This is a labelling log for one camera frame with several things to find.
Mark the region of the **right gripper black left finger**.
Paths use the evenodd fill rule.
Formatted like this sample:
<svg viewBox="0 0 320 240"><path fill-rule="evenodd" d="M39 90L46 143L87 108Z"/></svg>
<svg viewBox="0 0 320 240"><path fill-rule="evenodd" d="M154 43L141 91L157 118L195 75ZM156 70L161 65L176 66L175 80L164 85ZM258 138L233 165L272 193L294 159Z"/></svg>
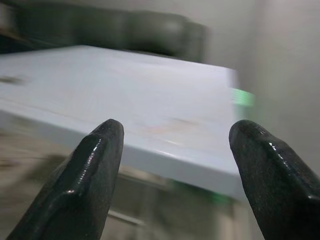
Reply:
<svg viewBox="0 0 320 240"><path fill-rule="evenodd" d="M65 147L0 132L0 237L99 240L124 147L123 125L109 119L67 154Z"/></svg>

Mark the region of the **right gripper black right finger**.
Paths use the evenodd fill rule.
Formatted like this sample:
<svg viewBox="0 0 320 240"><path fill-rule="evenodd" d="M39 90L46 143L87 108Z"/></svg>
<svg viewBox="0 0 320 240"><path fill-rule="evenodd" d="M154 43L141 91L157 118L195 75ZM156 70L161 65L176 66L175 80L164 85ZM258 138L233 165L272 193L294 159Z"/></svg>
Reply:
<svg viewBox="0 0 320 240"><path fill-rule="evenodd" d="M250 120L229 131L229 145L266 240L320 238L320 178L283 140Z"/></svg>

